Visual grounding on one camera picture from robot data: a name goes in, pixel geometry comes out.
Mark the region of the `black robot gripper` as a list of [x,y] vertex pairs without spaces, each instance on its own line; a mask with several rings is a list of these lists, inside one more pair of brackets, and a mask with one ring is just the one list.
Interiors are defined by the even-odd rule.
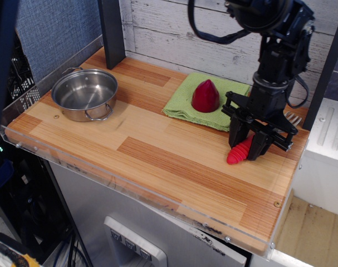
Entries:
[[249,96],[232,91],[226,93],[227,101],[222,107],[222,112],[231,118],[231,148],[244,141],[249,131],[253,131],[255,135],[247,160],[255,161],[264,155],[271,145],[283,151],[291,149],[292,138],[298,130],[285,118],[283,112],[294,83],[294,80],[269,82],[255,73]]

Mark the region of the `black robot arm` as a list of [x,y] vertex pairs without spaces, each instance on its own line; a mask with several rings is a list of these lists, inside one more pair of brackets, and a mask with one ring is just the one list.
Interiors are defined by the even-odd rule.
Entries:
[[271,145],[288,151],[298,130],[283,112],[291,106],[295,82],[308,88],[300,73],[310,61],[313,11],[303,1],[227,1],[226,5],[243,33],[262,36],[249,96],[226,94],[222,111],[231,118],[229,145],[235,148],[253,131],[248,160],[264,155]]

